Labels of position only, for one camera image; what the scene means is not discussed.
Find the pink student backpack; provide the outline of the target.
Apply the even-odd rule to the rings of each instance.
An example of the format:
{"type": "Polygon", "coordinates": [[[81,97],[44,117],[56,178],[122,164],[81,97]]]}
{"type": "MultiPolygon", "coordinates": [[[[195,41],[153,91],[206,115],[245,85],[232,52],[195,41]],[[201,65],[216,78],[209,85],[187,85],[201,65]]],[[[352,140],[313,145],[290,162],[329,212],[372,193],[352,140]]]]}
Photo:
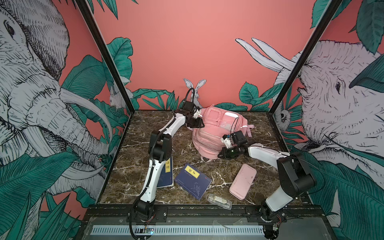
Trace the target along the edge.
{"type": "Polygon", "coordinates": [[[239,113],[210,106],[202,109],[200,116],[203,119],[204,127],[193,129],[192,141],[201,155],[208,161],[216,160],[223,147],[223,136],[241,131],[245,136],[251,137],[251,129],[248,120],[239,113]]]}

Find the dark blue book yellow label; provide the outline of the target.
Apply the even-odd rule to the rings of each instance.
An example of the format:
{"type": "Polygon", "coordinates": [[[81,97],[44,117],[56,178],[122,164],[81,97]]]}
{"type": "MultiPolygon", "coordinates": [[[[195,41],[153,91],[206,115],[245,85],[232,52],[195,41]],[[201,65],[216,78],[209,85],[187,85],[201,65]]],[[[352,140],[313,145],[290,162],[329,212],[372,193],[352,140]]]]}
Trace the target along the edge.
{"type": "Polygon", "coordinates": [[[200,201],[210,186],[212,179],[192,165],[185,164],[179,174],[175,177],[174,181],[200,201]]]}

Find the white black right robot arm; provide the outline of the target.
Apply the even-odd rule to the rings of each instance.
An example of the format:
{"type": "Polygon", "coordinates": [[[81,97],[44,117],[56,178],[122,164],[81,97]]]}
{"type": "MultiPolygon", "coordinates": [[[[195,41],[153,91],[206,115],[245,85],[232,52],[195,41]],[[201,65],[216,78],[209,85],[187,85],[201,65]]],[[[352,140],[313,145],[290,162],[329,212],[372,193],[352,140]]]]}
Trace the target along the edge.
{"type": "Polygon", "coordinates": [[[309,164],[300,159],[300,154],[280,152],[262,144],[244,144],[236,147],[223,147],[218,157],[234,159],[240,155],[260,160],[278,170],[279,188],[265,200],[264,209],[275,213],[283,209],[296,197],[315,187],[317,180],[309,164]]]}

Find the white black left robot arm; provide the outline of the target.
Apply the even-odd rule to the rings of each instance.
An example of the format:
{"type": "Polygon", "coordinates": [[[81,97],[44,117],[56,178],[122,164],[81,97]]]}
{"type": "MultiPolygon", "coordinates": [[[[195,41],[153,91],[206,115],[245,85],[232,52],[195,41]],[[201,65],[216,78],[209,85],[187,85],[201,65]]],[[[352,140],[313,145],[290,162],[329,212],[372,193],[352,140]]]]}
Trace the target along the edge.
{"type": "Polygon", "coordinates": [[[160,130],[153,131],[149,146],[149,169],[142,192],[133,203],[134,213],[146,220],[154,215],[154,203],[160,175],[165,163],[172,158],[172,138],[182,126],[203,128],[200,110],[195,113],[178,110],[173,112],[171,120],[160,130]]]}

